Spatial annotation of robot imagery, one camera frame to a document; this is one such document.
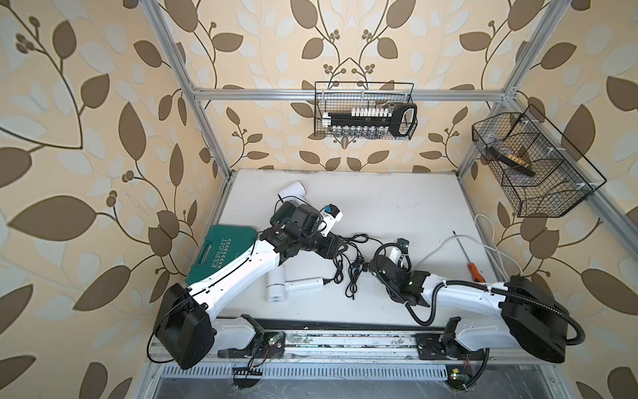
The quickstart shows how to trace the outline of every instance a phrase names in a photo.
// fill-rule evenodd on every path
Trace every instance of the white cable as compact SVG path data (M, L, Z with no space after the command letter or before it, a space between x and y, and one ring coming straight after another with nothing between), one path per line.
M451 242L452 240L455 240L457 238L468 238L472 241L474 241L475 243L477 243L480 246L483 246L489 250L492 250L494 252L496 252L497 254L502 254L503 256L509 258L510 260L512 260L512 262L514 262L516 264L516 266L519 268L519 270L521 271L521 274L523 273L523 268L521 267L521 264L518 263L518 261L516 261L514 258L512 258L511 256L507 255L506 253L501 253L497 248L493 248L489 245L485 245L484 243L481 243L479 240L475 239L472 236L466 236L464 234L456 234L454 236L448 237L447 239L444 240L444 242L441 243L441 245L439 245L439 247L437 249L435 249L434 251L432 251L428 256L426 256L425 258L423 258L419 263L417 263L414 268L416 268L418 265L424 263L425 261L427 261L428 259L430 259L434 254L436 254L437 252L439 252L441 250L441 248L443 248L447 243ZM504 270L501 270L501 272L503 272L503 274L505 276L507 276L507 273L505 273Z
M487 220L489 225L492 227L492 240L491 240L491 243L492 243L492 247L497 249L496 257L498 258L498 262L495 261L494 263L498 266L498 268L501 271L501 273L503 273L503 276L505 278L507 278L507 272L505 271L505 263L503 263L503 257L501 256L501 252L496 247L496 244L494 244L494 235L496 234L496 228L494 227L494 223L492 223L492 220L490 218L488 218L487 216L483 215L482 213L477 213L477 215L474 216L474 224L477 223L477 218L479 216L483 216L485 218L485 220Z
M487 216L483 215L482 213L477 213L477 215L474 216L474 224L476 224L479 216L483 216L485 220L487 220L489 225L492 227L492 244L494 244L494 235L496 234L496 230L494 229L494 223L492 223L492 221Z

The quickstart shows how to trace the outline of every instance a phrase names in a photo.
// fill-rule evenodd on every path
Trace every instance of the tool holder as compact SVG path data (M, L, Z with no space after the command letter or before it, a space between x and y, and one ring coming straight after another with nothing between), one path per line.
M540 123L549 123L560 133L561 146L543 134ZM518 217L561 217L607 182L533 105L524 112L504 112L473 124L472 141ZM595 178L582 174L582 167Z
M314 136L410 140L417 128L413 88L412 83L315 82Z

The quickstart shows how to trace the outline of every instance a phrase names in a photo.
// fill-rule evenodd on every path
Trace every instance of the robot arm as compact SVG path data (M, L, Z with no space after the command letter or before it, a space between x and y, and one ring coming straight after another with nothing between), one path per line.
M243 349L258 326L249 317L217 319L238 293L265 273L281 267L301 251L335 259L348 249L330 228L341 219L334 205L321 211L285 202L272 216L271 227L255 243L213 275L188 288L176 283L163 296L155 335L182 369L191 368L211 350Z
M390 298L404 304L421 326L434 322L436 308L447 306L477 313L472 318L448 320L433 350L461 358L484 348L524 349L552 363L565 360L565 346L584 340L582 328L567 309L529 280L512 276L507 283L475 283L446 280L427 271L407 271L379 256L370 271L387 289ZM412 306L430 308L430 317L420 320ZM567 339L567 326L577 332Z

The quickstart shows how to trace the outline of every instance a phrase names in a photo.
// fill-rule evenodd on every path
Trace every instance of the screwdriver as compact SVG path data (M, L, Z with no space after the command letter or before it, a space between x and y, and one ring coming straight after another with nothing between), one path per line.
M465 252L465 248L463 248L463 244L461 244L461 240L458 237L456 237L456 241L459 242L459 245L461 246L461 251L463 251L463 255L465 255L465 258L468 260L468 269L470 270L470 273L472 274L472 278L474 279L474 282L484 283L485 279L479 273L477 266L470 261L470 257L468 256L468 253Z

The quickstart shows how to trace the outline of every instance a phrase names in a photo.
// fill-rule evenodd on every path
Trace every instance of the black motor housing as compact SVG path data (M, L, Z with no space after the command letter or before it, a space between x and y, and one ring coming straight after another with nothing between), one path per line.
M205 308L179 283L164 293L155 329L159 341L182 370L195 366L208 354L217 334Z

